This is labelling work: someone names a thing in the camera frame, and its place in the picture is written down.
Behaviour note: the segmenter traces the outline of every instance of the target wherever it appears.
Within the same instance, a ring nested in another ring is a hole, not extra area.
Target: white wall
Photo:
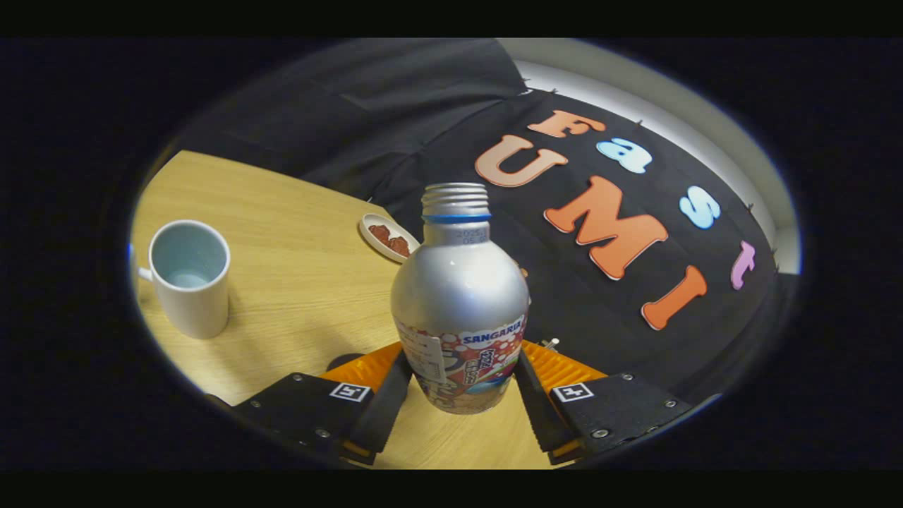
[[[529,88],[604,108],[673,141],[746,203],[783,273],[799,273],[796,214],[768,156],[736,123],[695,93],[633,61],[569,39],[499,39]]]

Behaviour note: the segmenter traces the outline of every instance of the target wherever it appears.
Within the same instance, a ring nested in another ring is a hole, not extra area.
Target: red food
[[[389,245],[389,228],[386,226],[370,226],[368,228],[373,236],[377,237],[377,240],[384,243],[387,247]]]
[[[411,256],[411,251],[407,248],[407,240],[401,238],[400,236],[391,239],[389,241],[388,247],[406,258]]]

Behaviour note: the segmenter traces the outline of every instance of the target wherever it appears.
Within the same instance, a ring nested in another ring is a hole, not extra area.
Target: light blue letter
[[[631,173],[645,173],[646,165],[652,162],[652,155],[645,148],[620,137],[602,141],[596,145],[596,149],[609,159],[620,162]]]
[[[693,186],[686,190],[688,198],[680,199],[680,211],[696,224],[697,228],[708,230],[715,219],[721,217],[721,206],[702,188]]]

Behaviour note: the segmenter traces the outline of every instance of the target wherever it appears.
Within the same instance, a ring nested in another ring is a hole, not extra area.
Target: pin
[[[560,343],[560,342],[561,342],[561,341],[559,341],[558,339],[552,339],[551,341],[542,341],[542,344],[543,344],[543,347],[544,347],[545,349],[550,349],[550,350],[555,351],[556,353],[558,353],[558,352],[555,350],[555,346],[558,345],[558,343]]]

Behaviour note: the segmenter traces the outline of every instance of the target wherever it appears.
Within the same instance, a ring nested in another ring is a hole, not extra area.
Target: wooden table
[[[320,375],[336,357],[398,340],[389,312],[400,267],[361,239],[365,213],[385,210],[250,165],[181,152],[138,203],[132,242],[147,267],[154,233],[169,221],[208,223],[226,238],[229,321],[212,339],[168,321],[150,283],[138,283],[144,320],[171,361],[204,393],[237,405],[290,372]],[[412,380],[375,468],[550,469],[515,384],[493,410],[435,409]]]

